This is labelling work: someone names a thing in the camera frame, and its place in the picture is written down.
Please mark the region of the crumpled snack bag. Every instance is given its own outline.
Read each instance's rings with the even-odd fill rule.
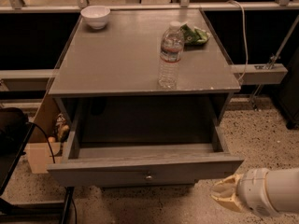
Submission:
[[[194,27],[192,30],[187,24],[184,24],[180,28],[184,34],[185,45],[203,45],[210,37],[210,33],[198,27]]]

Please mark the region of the white bowl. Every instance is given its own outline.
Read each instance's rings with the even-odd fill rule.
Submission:
[[[81,10],[83,20],[93,29],[102,29],[108,23],[110,9],[105,6],[88,6]]]

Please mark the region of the floor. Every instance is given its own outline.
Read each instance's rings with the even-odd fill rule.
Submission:
[[[269,98],[259,98],[257,104],[260,111],[253,111],[247,99],[234,98],[221,123],[231,153],[245,158],[236,172],[242,174],[260,167],[272,170],[299,167],[299,130],[286,128],[286,120]],[[77,223],[299,223],[299,215],[260,218],[224,209],[209,196],[217,181],[200,180],[194,186],[152,188],[76,187]],[[2,197],[12,203],[62,200],[64,188],[50,175],[31,174],[24,156]],[[73,206],[69,223],[76,223]]]

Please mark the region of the water bottle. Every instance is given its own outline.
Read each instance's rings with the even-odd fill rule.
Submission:
[[[178,79],[178,62],[184,49],[184,34],[180,22],[171,21],[163,34],[160,51],[159,84],[163,88],[175,89]]]

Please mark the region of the cardboard box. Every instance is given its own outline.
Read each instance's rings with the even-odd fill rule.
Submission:
[[[45,96],[41,106],[38,108],[34,123],[44,130],[47,136],[53,135],[57,116],[60,110],[55,101],[49,96]],[[60,142],[50,143],[53,154],[57,154],[60,149]],[[25,152],[33,174],[46,174],[47,166],[53,163],[49,144],[45,135],[35,127]],[[62,157],[54,157],[55,163],[61,162]]]

